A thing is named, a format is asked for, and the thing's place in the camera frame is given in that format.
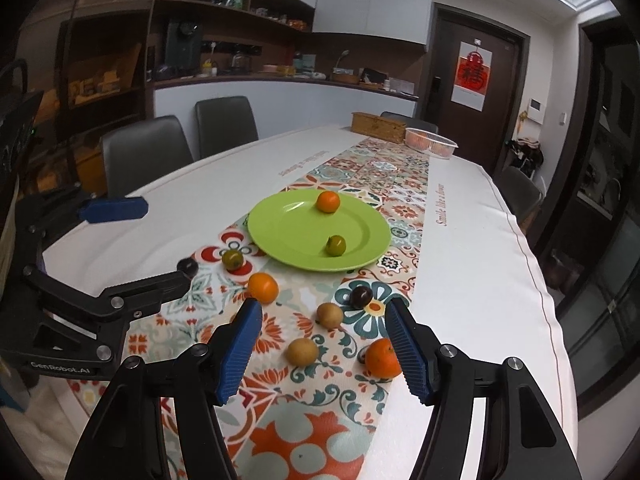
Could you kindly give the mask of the white kitchen counter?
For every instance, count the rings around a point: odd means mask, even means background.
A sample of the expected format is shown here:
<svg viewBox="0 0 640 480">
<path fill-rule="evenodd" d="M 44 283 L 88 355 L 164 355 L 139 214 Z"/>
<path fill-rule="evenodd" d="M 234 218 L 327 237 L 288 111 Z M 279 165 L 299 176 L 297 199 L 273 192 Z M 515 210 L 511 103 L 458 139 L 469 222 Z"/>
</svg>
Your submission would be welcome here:
<svg viewBox="0 0 640 480">
<path fill-rule="evenodd" d="M 262 139 L 323 125 L 348 127 L 355 112 L 411 116 L 416 109 L 413 100 L 386 92 L 279 79 L 197 81 L 159 88 L 154 91 L 154 112 L 157 116 L 176 116 L 189 140 L 195 141 L 195 104 L 223 96 L 248 99 Z"/>
</svg>

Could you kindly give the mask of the grey chair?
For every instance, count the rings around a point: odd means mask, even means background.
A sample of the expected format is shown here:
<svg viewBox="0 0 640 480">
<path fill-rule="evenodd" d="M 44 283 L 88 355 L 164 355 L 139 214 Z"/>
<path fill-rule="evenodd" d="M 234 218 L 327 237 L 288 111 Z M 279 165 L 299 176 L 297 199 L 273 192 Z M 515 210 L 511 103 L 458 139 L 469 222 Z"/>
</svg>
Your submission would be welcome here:
<svg viewBox="0 0 640 480">
<path fill-rule="evenodd" d="M 194 162 L 174 115 L 136 122 L 101 139 L 107 195 L 121 198 Z"/>
<path fill-rule="evenodd" d="M 544 198 L 536 184 L 521 170 L 512 166 L 504 168 L 498 174 L 495 184 L 518 223 L 533 214 Z"/>
<path fill-rule="evenodd" d="M 246 96 L 198 101 L 195 117 L 201 158 L 258 140 L 253 110 Z"/>
</svg>

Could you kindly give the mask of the right grey chair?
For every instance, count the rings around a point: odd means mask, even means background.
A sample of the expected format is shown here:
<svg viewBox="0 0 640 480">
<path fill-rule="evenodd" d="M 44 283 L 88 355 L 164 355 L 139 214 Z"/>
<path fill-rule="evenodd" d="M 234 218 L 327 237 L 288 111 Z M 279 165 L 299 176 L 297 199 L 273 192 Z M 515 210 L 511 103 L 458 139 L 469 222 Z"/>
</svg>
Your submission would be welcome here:
<svg viewBox="0 0 640 480">
<path fill-rule="evenodd" d="M 536 184 L 521 170 L 512 166 L 504 168 L 498 174 L 495 184 L 518 223 L 533 214 L 544 198 Z"/>
</svg>

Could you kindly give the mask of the far left grey chair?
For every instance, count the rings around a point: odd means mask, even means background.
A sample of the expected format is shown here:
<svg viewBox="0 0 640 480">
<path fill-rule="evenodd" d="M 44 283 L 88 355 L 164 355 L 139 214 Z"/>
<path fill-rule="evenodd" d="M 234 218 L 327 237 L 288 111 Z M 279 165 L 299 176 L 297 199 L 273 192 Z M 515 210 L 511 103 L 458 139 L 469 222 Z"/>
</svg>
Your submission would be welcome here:
<svg viewBox="0 0 640 480">
<path fill-rule="evenodd" d="M 195 117 L 201 158 L 258 140 L 253 110 L 246 96 L 198 101 Z"/>
</svg>

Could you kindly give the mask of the green tomato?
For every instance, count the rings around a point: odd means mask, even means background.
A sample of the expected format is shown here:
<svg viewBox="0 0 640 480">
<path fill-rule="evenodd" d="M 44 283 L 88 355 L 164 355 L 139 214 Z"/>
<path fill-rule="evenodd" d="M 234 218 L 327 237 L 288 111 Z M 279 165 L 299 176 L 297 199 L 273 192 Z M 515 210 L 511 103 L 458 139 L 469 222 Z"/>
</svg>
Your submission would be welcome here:
<svg viewBox="0 0 640 480">
<path fill-rule="evenodd" d="M 239 249 L 227 249 L 221 256 L 224 268 L 229 272 L 234 272 L 242 268 L 244 264 L 244 256 Z"/>
<path fill-rule="evenodd" d="M 326 241 L 324 248 L 331 257 L 339 257 L 346 252 L 346 240 L 341 235 L 332 235 Z"/>
</svg>

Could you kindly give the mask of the black coffee machine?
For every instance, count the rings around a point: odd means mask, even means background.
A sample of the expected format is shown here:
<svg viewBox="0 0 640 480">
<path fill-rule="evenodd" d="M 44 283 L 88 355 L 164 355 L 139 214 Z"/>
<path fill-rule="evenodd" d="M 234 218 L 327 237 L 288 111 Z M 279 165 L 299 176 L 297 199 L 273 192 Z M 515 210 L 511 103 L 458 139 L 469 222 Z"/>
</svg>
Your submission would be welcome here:
<svg viewBox="0 0 640 480">
<path fill-rule="evenodd" d="M 202 26 L 170 22 L 167 29 L 165 64 L 180 76 L 194 75 L 200 69 Z"/>
</svg>

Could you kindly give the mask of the large orange mandarin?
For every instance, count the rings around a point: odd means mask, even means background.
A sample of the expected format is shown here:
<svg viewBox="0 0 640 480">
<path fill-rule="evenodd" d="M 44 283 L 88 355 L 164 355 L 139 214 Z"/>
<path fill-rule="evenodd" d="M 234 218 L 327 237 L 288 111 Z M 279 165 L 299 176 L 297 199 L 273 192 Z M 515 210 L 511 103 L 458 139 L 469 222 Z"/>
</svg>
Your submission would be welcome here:
<svg viewBox="0 0 640 480">
<path fill-rule="evenodd" d="M 334 214 L 341 206 L 341 197 L 337 192 L 323 191 L 316 200 L 316 208 L 324 214 Z"/>
</svg>

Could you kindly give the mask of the dark plum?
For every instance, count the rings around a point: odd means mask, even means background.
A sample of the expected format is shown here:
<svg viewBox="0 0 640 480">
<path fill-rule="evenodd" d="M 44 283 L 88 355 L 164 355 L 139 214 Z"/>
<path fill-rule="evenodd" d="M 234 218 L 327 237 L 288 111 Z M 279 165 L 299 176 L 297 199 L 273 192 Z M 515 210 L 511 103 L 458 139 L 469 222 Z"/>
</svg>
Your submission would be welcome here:
<svg viewBox="0 0 640 480">
<path fill-rule="evenodd" d="M 372 289 L 368 285 L 358 285 L 349 295 L 349 304 L 357 309 L 364 309 L 373 299 Z"/>
<path fill-rule="evenodd" d="M 191 257 L 183 258 L 177 263 L 177 270 L 192 280 L 198 274 L 198 263 Z"/>
</svg>

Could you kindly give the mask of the near left grey chair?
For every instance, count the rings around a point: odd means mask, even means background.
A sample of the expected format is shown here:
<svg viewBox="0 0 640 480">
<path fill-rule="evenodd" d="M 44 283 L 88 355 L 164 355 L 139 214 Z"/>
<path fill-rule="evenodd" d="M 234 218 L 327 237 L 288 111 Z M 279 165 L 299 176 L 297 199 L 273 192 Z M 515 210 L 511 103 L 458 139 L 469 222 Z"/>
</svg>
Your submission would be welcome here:
<svg viewBox="0 0 640 480">
<path fill-rule="evenodd" d="M 121 198 L 194 162 L 174 115 L 136 122 L 101 139 L 107 195 Z"/>
</svg>

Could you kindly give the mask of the red door poster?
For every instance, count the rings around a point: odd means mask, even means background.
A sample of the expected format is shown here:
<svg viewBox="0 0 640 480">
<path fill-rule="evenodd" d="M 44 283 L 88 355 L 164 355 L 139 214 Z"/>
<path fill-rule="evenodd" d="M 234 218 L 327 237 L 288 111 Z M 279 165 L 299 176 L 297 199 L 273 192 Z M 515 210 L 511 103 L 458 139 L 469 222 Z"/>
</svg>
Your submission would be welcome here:
<svg viewBox="0 0 640 480">
<path fill-rule="evenodd" d="M 454 70 L 454 85 L 451 91 L 451 102 L 481 112 L 491 72 L 492 53 L 480 46 L 461 41 L 457 65 Z"/>
</svg>

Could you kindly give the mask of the white wall intercom panel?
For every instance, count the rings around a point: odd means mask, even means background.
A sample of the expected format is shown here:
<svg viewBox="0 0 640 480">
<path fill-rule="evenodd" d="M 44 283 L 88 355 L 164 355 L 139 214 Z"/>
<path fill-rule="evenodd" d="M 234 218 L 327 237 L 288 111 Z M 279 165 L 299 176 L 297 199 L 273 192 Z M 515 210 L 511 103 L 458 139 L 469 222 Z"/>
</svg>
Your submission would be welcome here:
<svg viewBox="0 0 640 480">
<path fill-rule="evenodd" d="M 536 124 L 544 123 L 544 104 L 536 99 L 530 99 L 527 107 L 527 118 Z"/>
</svg>

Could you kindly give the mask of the plastic fruit container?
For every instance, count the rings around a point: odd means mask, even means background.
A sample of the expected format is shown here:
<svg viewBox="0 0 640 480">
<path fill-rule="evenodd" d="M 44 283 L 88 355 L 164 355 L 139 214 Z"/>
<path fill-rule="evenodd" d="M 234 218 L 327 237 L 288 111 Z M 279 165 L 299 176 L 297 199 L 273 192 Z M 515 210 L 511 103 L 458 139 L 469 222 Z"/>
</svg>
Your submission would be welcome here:
<svg viewBox="0 0 640 480">
<path fill-rule="evenodd" d="M 458 148 L 456 142 L 437 133 L 418 128 L 405 130 L 405 144 L 417 152 L 430 154 L 441 159 L 450 159 Z"/>
</svg>

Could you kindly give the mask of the green plate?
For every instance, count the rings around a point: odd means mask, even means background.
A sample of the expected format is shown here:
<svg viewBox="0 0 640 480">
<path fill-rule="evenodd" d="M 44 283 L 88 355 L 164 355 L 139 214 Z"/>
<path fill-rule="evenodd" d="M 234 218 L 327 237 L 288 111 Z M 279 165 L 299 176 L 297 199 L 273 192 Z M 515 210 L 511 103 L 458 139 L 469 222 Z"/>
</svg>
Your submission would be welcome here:
<svg viewBox="0 0 640 480">
<path fill-rule="evenodd" d="M 316 208 L 321 192 L 299 188 L 273 194 L 248 214 L 246 228 L 255 245 L 274 260 L 314 272 L 357 270 L 375 262 L 390 247 L 390 226 L 360 198 L 341 194 L 334 214 Z M 346 240 L 346 252 L 331 257 L 324 249 L 332 235 Z"/>
</svg>

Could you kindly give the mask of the patterned table runner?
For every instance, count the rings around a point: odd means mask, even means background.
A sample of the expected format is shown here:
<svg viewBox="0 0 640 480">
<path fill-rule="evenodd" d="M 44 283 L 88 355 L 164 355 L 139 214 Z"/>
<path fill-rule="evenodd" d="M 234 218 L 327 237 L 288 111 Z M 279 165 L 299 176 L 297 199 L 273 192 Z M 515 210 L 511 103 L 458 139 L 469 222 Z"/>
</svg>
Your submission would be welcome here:
<svg viewBox="0 0 640 480">
<path fill-rule="evenodd" d="M 232 462 L 243 479 L 353 479 L 358 476 L 390 396 L 363 357 L 386 335 L 384 312 L 409 301 L 416 287 L 427 210 L 430 156 L 400 144 L 347 132 L 298 132 L 209 157 L 144 190 L 150 210 L 141 220 L 81 226 L 49 250 L 55 275 L 89 294 L 172 270 L 184 257 L 198 275 L 180 299 L 133 322 L 125 350 L 149 362 L 170 359 L 209 340 L 247 297 L 256 272 L 278 283 L 277 300 L 262 311 L 262 333 L 240 391 L 217 412 Z M 390 247 L 357 270 L 309 272 L 259 249 L 247 231 L 250 211 L 265 197 L 316 188 L 360 198 L 390 226 Z M 229 272 L 227 249 L 244 256 Z M 349 304 L 358 285 L 373 299 Z M 327 330 L 320 304 L 343 311 Z M 318 359 L 295 367 L 285 357 L 297 338 L 319 348 Z"/>
</svg>

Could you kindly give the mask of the brown longan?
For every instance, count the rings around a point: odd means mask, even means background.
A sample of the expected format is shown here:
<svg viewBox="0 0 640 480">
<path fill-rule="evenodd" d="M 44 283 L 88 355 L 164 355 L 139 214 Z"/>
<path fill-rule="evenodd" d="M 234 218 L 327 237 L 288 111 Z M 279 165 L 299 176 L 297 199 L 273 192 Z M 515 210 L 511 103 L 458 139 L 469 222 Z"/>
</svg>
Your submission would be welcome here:
<svg viewBox="0 0 640 480">
<path fill-rule="evenodd" d="M 308 338 L 294 339 L 286 348 L 285 357 L 295 367 L 306 367 L 318 359 L 319 348 Z"/>
<path fill-rule="evenodd" d="M 325 302 L 316 311 L 317 322 L 327 330 L 335 330 L 343 323 L 344 314 L 337 304 Z"/>
</svg>

